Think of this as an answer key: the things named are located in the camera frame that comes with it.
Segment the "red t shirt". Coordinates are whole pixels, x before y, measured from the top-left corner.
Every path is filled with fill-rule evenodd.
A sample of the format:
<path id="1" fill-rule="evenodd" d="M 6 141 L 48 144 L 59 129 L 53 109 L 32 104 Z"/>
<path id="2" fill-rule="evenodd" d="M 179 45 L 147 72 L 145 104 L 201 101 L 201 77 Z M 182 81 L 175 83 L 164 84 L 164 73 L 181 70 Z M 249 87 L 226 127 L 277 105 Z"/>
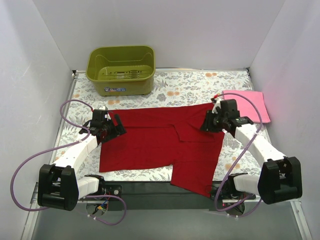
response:
<path id="1" fill-rule="evenodd" d="M 102 144 L 99 172 L 172 165 L 172 185 L 210 197 L 225 136 L 200 130 L 211 110 L 211 103 L 114 110 L 126 133 Z"/>

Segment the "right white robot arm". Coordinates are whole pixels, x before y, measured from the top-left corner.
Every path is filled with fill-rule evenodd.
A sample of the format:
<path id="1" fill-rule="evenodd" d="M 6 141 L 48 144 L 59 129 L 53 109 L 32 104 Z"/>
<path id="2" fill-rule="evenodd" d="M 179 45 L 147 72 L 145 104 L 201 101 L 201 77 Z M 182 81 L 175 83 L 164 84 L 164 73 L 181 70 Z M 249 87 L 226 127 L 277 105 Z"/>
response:
<path id="1" fill-rule="evenodd" d="M 241 116 L 235 99 L 222 100 L 219 96 L 211 99 L 212 110 L 206 112 L 201 130 L 210 133 L 227 132 L 244 145 L 241 153 L 246 152 L 259 164 L 260 175 L 228 172 L 220 183 L 214 198 L 221 193 L 237 199 L 243 193 L 258 195 L 270 205 L 303 195 L 301 163 L 296 157 L 288 157 L 277 150 L 270 142 L 259 134 L 247 116 Z"/>

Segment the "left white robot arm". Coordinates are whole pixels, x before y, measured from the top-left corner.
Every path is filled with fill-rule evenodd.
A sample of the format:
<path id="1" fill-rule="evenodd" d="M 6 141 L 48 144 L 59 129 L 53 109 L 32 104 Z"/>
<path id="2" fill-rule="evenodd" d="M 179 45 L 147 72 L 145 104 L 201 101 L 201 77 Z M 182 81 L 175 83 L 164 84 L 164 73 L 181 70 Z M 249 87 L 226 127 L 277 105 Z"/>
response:
<path id="1" fill-rule="evenodd" d="M 78 200 L 106 196 L 104 178 L 89 174 L 80 178 L 77 172 L 84 160 L 100 144 L 111 141 L 127 131 L 118 114 L 107 109 L 95 109 L 92 118 L 78 132 L 78 143 L 52 164 L 39 170 L 37 203 L 42 207 L 72 211 Z"/>

